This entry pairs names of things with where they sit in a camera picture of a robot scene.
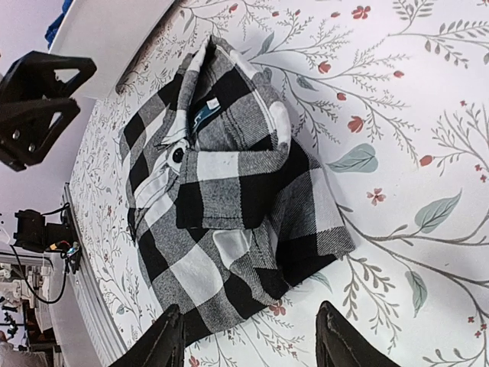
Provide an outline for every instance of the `black button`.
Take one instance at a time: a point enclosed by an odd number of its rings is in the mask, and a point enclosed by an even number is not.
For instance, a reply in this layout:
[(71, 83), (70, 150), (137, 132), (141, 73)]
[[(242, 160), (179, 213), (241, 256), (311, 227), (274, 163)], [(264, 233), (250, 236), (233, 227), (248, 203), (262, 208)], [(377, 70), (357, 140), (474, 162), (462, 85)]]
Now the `black button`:
[(178, 148), (173, 152), (173, 162), (182, 163), (183, 161), (183, 149)]

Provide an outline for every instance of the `blue label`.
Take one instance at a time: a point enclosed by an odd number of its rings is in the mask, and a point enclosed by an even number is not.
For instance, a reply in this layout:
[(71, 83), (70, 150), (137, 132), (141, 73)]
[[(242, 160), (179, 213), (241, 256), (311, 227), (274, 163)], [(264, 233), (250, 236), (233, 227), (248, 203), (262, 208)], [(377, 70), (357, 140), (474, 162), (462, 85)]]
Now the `blue label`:
[(217, 102), (217, 99), (213, 99), (212, 101), (207, 102), (207, 104), (204, 106), (204, 108), (202, 108), (196, 114), (196, 117), (193, 119), (192, 133), (195, 134), (197, 129), (199, 128), (199, 125), (203, 121), (205, 121), (207, 118), (214, 115), (220, 109), (221, 109), (221, 106), (219, 105), (219, 102)]

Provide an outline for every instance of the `black and white plaid shirt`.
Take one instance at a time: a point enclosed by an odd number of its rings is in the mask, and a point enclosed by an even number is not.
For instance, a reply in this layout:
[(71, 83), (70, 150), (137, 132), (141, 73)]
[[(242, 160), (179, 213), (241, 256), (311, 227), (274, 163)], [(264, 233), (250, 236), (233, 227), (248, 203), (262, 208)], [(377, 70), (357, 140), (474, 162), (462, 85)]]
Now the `black and white plaid shirt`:
[(226, 330), (354, 249), (266, 76), (211, 37), (125, 127), (141, 271), (187, 342)]

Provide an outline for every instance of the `flannel shirt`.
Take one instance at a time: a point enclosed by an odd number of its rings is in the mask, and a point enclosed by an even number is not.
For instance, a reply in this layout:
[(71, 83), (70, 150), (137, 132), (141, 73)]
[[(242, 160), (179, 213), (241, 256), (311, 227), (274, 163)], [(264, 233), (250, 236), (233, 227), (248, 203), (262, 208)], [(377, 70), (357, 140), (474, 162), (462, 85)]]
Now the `flannel shirt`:
[(354, 249), (321, 164), (266, 75), (210, 37), (125, 126), (141, 271), (188, 343), (231, 328)]

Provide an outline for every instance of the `floral pattern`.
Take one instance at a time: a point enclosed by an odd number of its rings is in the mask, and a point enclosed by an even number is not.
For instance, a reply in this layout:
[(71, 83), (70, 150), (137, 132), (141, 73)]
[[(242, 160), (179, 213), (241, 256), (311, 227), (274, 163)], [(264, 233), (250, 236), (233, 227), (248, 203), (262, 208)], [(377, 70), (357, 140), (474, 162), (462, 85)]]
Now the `floral pattern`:
[(288, 101), (358, 249), (242, 325), (186, 351), (191, 367), (313, 366), (330, 300), (402, 366), (489, 365), (489, 7), (486, 0), (183, 0), (98, 102), (71, 180), (104, 300), (128, 346), (162, 310), (126, 223), (118, 140), (208, 34)]

